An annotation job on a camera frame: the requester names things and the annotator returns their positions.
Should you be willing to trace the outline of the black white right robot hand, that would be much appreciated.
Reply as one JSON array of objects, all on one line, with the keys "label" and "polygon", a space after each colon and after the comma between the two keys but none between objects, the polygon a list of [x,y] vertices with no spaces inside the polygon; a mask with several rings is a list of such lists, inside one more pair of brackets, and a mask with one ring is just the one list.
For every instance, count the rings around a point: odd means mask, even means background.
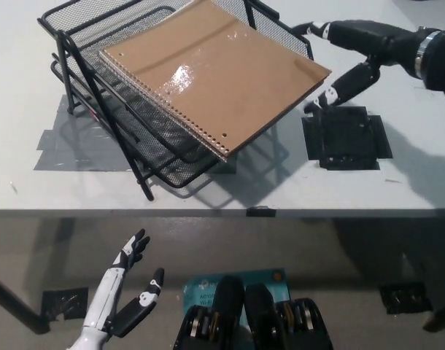
[{"label": "black white right robot hand", "polygon": [[416,56],[423,35],[372,20],[309,22],[293,27],[296,36],[314,34],[345,50],[355,51],[366,60],[340,76],[330,87],[305,105],[307,114],[348,102],[375,84],[382,66],[401,66],[413,78]]}]

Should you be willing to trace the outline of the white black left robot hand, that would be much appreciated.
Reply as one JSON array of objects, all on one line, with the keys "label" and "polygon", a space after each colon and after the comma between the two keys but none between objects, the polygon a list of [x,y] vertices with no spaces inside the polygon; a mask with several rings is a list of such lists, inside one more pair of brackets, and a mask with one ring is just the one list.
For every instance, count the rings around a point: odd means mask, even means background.
[{"label": "white black left robot hand", "polygon": [[117,309],[127,273],[143,258],[150,237],[141,229],[120,250],[104,273],[83,322],[81,338],[91,344],[104,344],[112,336],[123,338],[143,321],[157,305],[165,272],[158,268],[139,296]]}]

